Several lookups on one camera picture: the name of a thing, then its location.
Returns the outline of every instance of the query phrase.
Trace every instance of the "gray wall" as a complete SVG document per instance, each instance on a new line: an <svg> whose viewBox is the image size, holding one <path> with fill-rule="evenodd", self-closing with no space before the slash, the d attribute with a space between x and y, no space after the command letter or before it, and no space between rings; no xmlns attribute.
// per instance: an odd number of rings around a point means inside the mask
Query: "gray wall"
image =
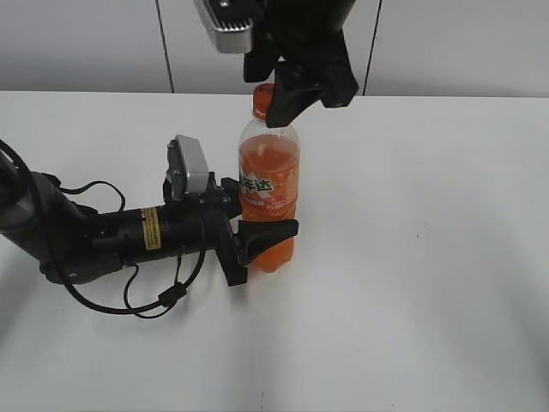
<svg viewBox="0 0 549 412"><path fill-rule="evenodd" d="M249 93L191 0L159 0L177 93ZM345 26L361 91L379 0ZM383 0L373 95L549 96L547 0ZM154 0L0 0L0 89L169 92Z"/></svg>

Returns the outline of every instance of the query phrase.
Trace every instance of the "white table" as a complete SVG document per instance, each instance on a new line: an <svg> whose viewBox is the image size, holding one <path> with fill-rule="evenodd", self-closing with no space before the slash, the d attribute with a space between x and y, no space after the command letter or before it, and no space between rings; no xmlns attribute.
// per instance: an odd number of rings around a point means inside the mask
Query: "white table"
<svg viewBox="0 0 549 412"><path fill-rule="evenodd" d="M33 170L129 208L161 203L177 133L236 177L249 117L247 96L0 93ZM293 261L228 288L209 253L165 318L90 312L0 239L0 410L549 410L549 100L358 98L296 129ZM121 306L129 272L81 291Z"/></svg>

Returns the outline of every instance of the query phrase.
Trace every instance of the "wire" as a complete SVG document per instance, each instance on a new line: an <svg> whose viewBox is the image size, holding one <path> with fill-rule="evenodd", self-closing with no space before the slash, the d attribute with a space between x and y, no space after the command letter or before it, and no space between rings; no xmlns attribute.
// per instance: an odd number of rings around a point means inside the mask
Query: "wire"
<svg viewBox="0 0 549 412"><path fill-rule="evenodd" d="M67 189L64 187L59 187L59 190L67 195L81 195L82 193L96 185L107 185L111 187L120 196L120 207L118 208L118 212L122 212L124 210L124 208L126 207L126 198L124 197L124 194L115 185L109 182L105 182L104 180L95 180L83 187L79 187L78 189Z"/></svg>
<svg viewBox="0 0 549 412"><path fill-rule="evenodd" d="M44 236L45 245L46 245L53 269L55 269L55 271L59 275L59 279L61 280L62 284L65 286L65 288L73 298L75 298L78 302L83 304L88 309L91 309L96 312L111 314L111 315L135 315L137 313L151 311L160 306L166 306L166 298L164 299L160 298L162 294L159 296L159 299L156 302L145 305L145 306L134 307L131 310L128 308L118 309L114 307L98 305L92 302L91 300L88 300L87 298L85 298L74 287L69 277L65 273L63 266L60 264L59 260L57 259L55 248L53 247L53 236L51 233L51 227L49 225L48 220L45 217L44 205L42 204L42 199L39 194L39 189L38 189L38 186L36 185L36 182L34 181L31 171L28 169L23 159L3 140L0 140L0 150L4 152L13 161L14 166L19 169L19 174L20 174L22 183L28 188L31 198L33 199L35 212L38 217L39 226L40 226L42 235ZM182 297L180 289L179 290L171 290L171 289L172 288L166 290L163 293L163 294L169 295L167 296L167 299L169 299L170 301L174 301L174 300L177 301L177 299Z"/></svg>
<svg viewBox="0 0 549 412"><path fill-rule="evenodd" d="M200 231L201 231L200 252L198 254L198 260L196 260L195 268L193 269L193 271L191 272L191 274L189 275L187 280L183 283L182 289L189 288L189 286L192 284L192 282L195 281L196 277L200 273L200 270L202 269L202 265L204 263L204 258L206 257L206 227L205 227L205 224L204 224L204 218L202 217L202 213L199 214L199 219L200 219ZM179 269L181 269L181 261L182 261L182 258L183 258L183 253L184 253L184 248L181 247L179 249L179 252L178 252L178 264L177 264L177 267L175 269L175 278L173 279L173 286L174 287L179 284ZM131 310L133 308L130 305L130 301L128 299L128 294L129 294L129 291L130 291L131 283L136 279L137 274L139 273L139 266L137 264L128 264L128 266L132 266L136 269L134 271L133 275L130 277L130 279L128 279L128 281L126 282L126 286L124 287L124 304L126 305L126 308ZM159 318L161 316L166 315L169 311L171 311L171 309L173 309L174 306L175 306L175 304L170 305L164 311L162 311L158 314L155 314L155 315L141 315L140 313L136 313L135 315L138 318L141 318L141 319L156 319L156 318Z"/></svg>
<svg viewBox="0 0 549 412"><path fill-rule="evenodd" d="M181 268L181 260L184 253L184 247L181 247L178 252L178 265L175 269L175 278L173 279L173 285L177 285L179 282L179 269ZM128 299L128 292L130 291L130 285L131 283L136 279L137 274L139 273L139 265L137 264L128 264L128 266L134 267L136 270L134 271L134 274L128 279L126 282L126 286L124 287L124 304L128 309L133 309L130 305L130 300ZM156 314L156 315L141 315L140 313L136 313L136 316L141 319L156 319L161 316L166 315L171 309L173 309L175 305L168 306L164 311Z"/></svg>

